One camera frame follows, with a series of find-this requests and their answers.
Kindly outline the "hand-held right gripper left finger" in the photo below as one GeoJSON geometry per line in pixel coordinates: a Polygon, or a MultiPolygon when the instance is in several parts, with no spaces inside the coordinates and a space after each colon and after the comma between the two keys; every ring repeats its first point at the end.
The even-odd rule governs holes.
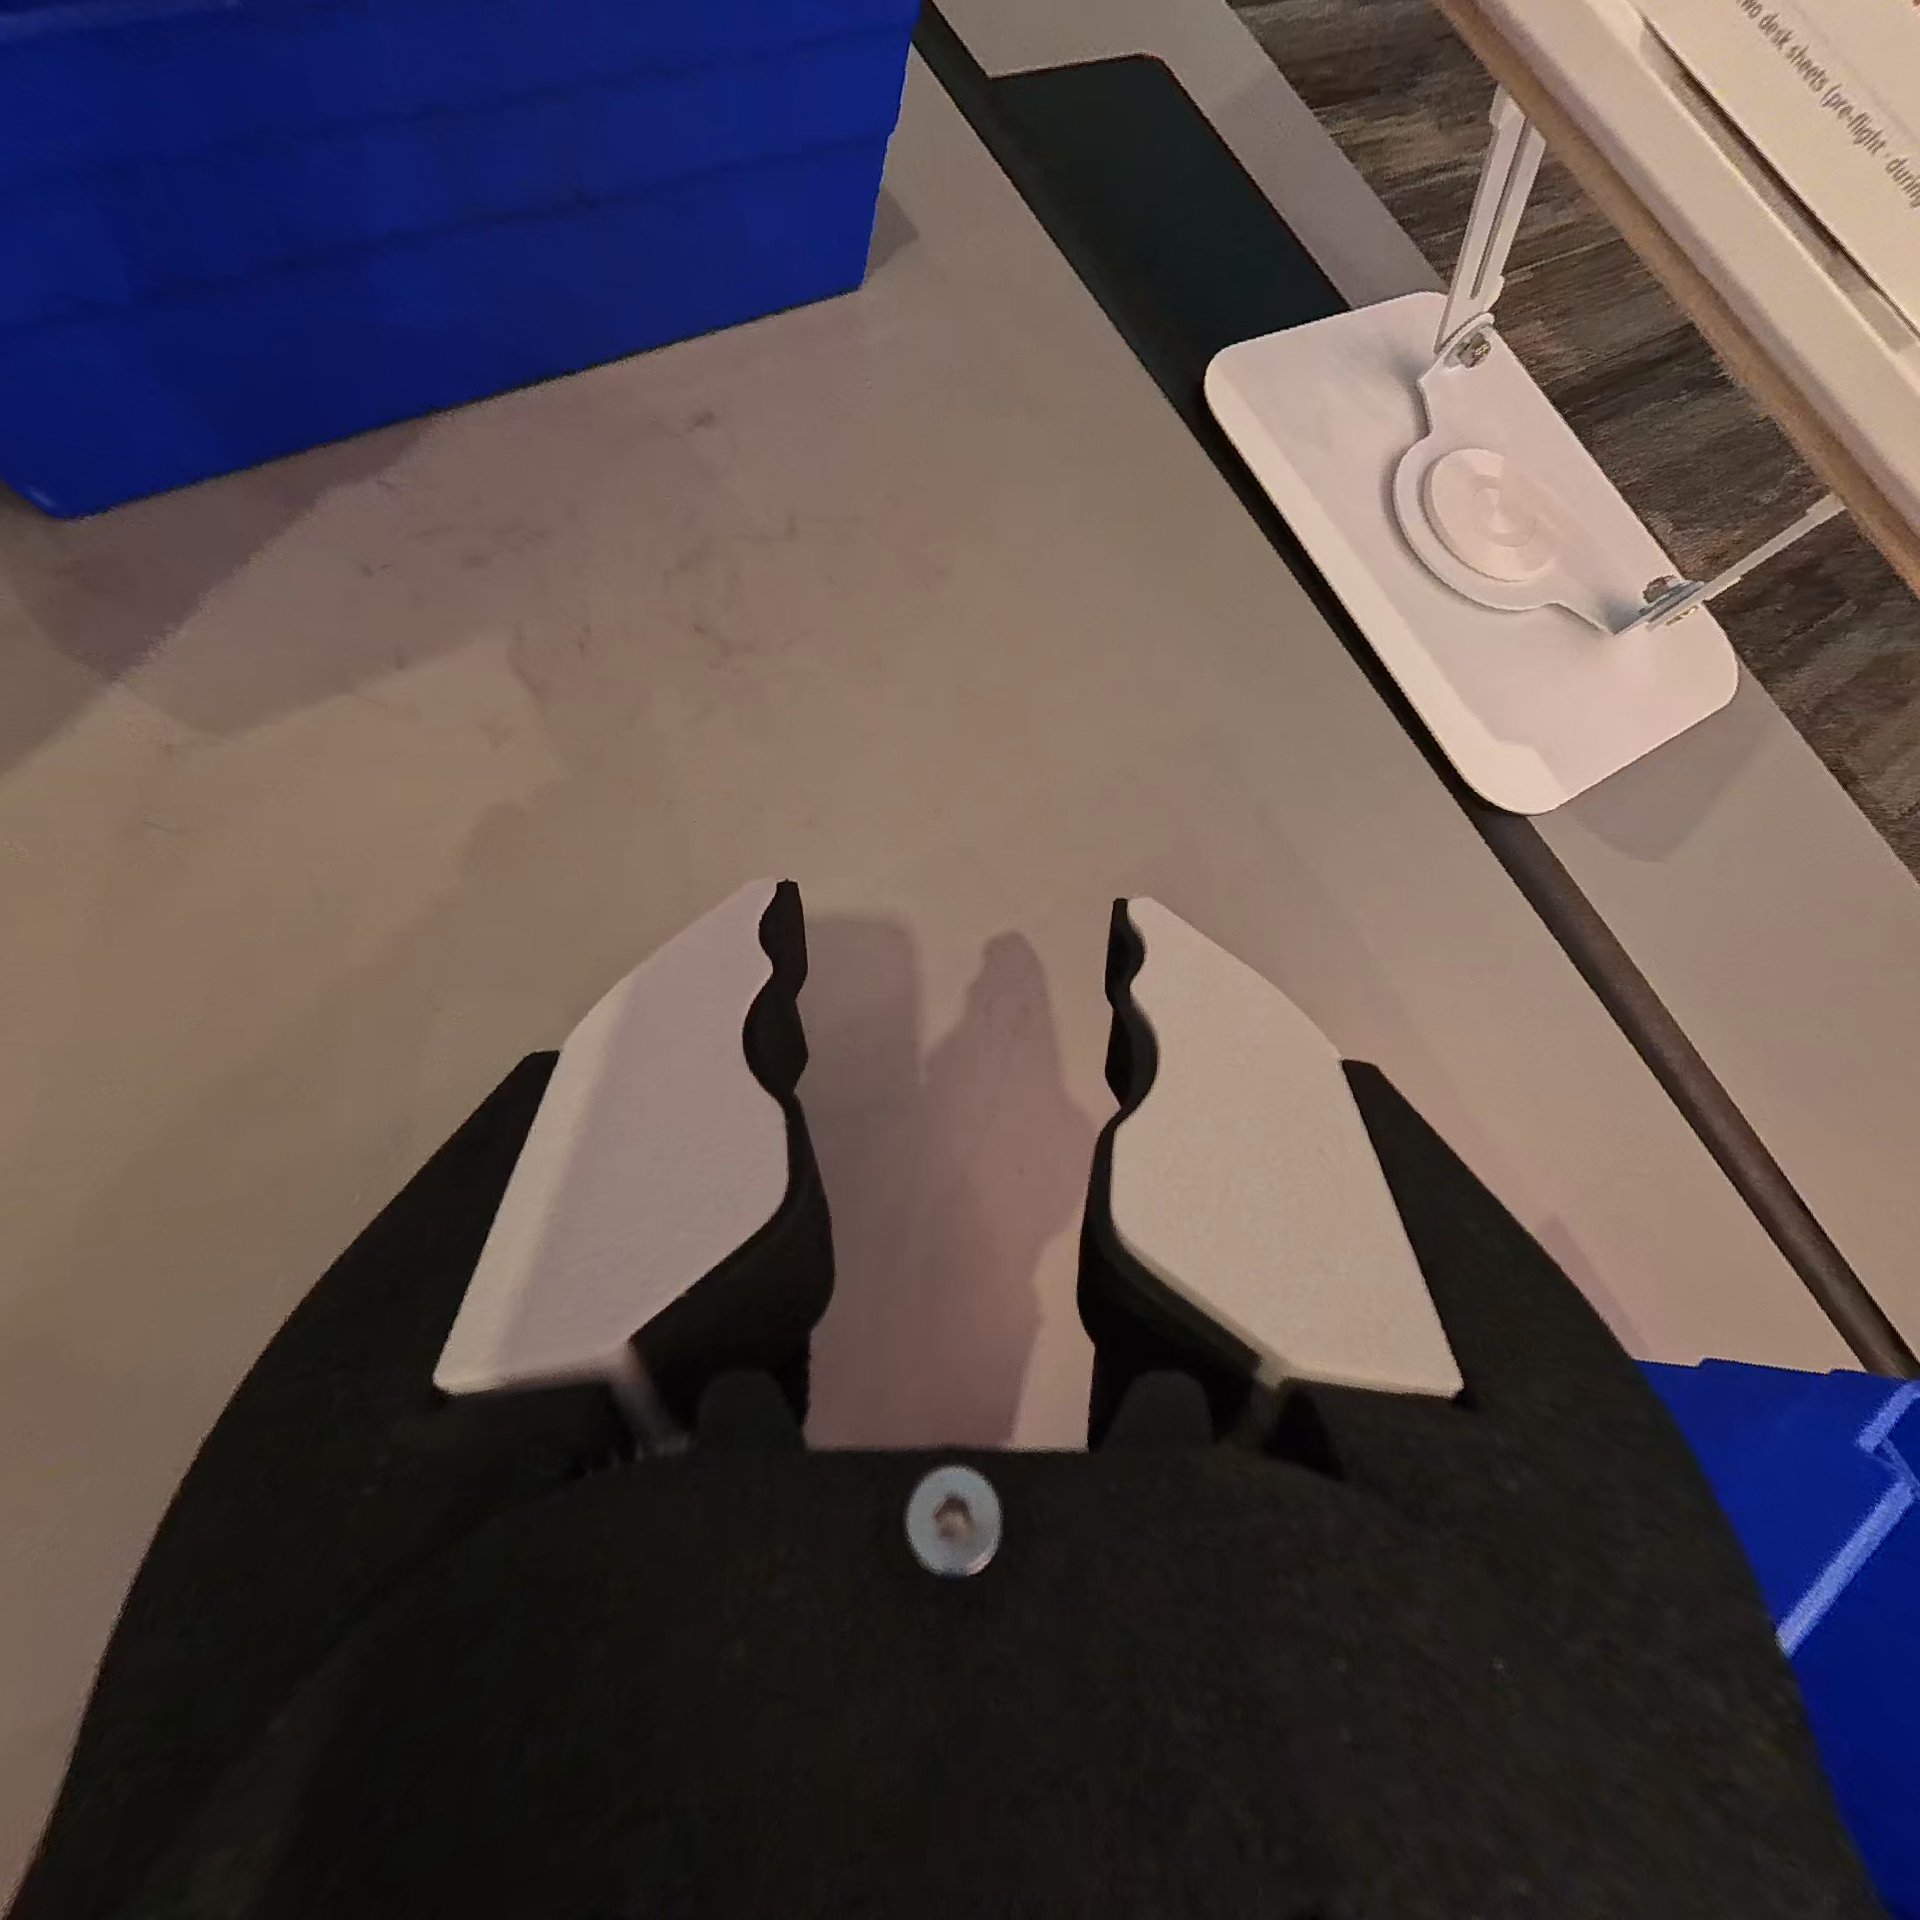
{"type": "Polygon", "coordinates": [[[800,1449],[832,1215],[800,1080],[800,886],[751,880],[560,1046],[433,1388],[596,1388],[644,1453],[800,1449]]]}

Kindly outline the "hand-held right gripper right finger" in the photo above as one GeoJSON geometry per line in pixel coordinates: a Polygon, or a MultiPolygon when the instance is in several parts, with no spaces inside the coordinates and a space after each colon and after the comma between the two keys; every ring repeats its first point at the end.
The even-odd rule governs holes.
{"type": "Polygon", "coordinates": [[[1441,1317],[1349,1065],[1277,984],[1148,895],[1110,908],[1112,1115],[1076,1256],[1087,1440],[1145,1375],[1186,1375],[1210,1432],[1290,1388],[1450,1404],[1441,1317]]]}

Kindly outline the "blue plastic bin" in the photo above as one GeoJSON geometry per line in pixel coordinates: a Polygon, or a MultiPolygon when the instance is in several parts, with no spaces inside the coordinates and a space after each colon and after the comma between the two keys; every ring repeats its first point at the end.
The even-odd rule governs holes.
{"type": "Polygon", "coordinates": [[[4,5],[4,484],[78,519],[856,287],[919,12],[4,5]]]}
{"type": "Polygon", "coordinates": [[[1839,1817],[1917,1915],[1917,1380],[1641,1364],[1733,1523],[1839,1817]]]}

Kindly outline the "white board stand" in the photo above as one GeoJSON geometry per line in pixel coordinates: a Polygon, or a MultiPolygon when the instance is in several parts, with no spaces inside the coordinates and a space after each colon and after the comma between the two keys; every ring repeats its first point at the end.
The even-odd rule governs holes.
{"type": "Polygon", "coordinates": [[[1462,782],[1540,816],[1733,702],[1706,604],[1834,519],[1821,495],[1710,581],[1669,571],[1494,305],[1544,139],[1498,89],[1445,294],[1214,355],[1210,419],[1462,782]]]}

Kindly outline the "black desk panel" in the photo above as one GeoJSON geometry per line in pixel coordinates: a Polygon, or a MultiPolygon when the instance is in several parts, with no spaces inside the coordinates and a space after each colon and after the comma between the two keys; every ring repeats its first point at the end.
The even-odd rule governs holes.
{"type": "Polygon", "coordinates": [[[1153,379],[1204,411],[1214,358],[1351,304],[1153,55],[985,79],[1072,260],[1153,379]]]}

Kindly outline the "instruction sheet board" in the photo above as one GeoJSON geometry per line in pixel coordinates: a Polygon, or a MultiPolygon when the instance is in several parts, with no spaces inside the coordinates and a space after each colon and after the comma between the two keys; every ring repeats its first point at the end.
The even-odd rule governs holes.
{"type": "Polygon", "coordinates": [[[1706,102],[1641,5],[1438,12],[1916,589],[1916,328],[1706,102]]]}

